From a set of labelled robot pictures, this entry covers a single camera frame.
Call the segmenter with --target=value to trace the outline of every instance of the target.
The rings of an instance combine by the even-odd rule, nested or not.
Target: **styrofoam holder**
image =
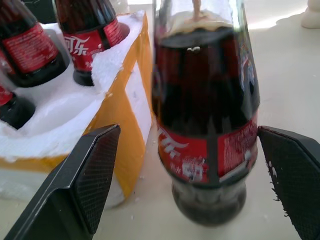
[[[14,162],[19,158],[44,158],[66,155],[72,151],[98,112],[125,57],[141,33],[144,11],[119,16],[129,27],[128,36],[118,45],[98,53],[92,63],[94,87],[81,86],[73,80],[74,66],[67,54],[63,34],[57,23],[42,25],[69,60],[68,68],[55,79],[14,92],[36,105],[33,117],[19,130],[0,121],[0,158]]]

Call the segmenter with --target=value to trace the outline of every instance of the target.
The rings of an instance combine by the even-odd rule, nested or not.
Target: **cola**
[[[0,62],[10,80],[28,88],[67,68],[53,41],[20,0],[0,0]]]
[[[55,11],[74,64],[74,80],[93,86],[92,61],[97,53],[124,39],[109,0],[54,0]]]
[[[34,115],[36,107],[23,97],[0,86],[0,120],[20,129]]]
[[[152,108],[178,208],[212,226],[245,204],[245,179],[258,154],[260,95],[246,24],[199,16],[197,1],[194,16],[171,17],[169,29],[165,19],[175,1],[156,16]]]

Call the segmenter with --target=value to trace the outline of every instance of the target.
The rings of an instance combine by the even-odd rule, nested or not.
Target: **table surface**
[[[300,27],[306,0],[246,0],[246,14],[258,73],[260,125],[285,129],[320,142],[320,30]],[[150,4],[131,6],[147,10]],[[257,163],[247,178],[247,200],[230,223],[202,227],[177,209],[171,180],[157,154],[153,125],[145,161],[134,194],[104,212],[94,240],[299,240],[280,202],[274,201],[271,178],[259,145]],[[0,199],[0,239],[26,207],[26,202]]]

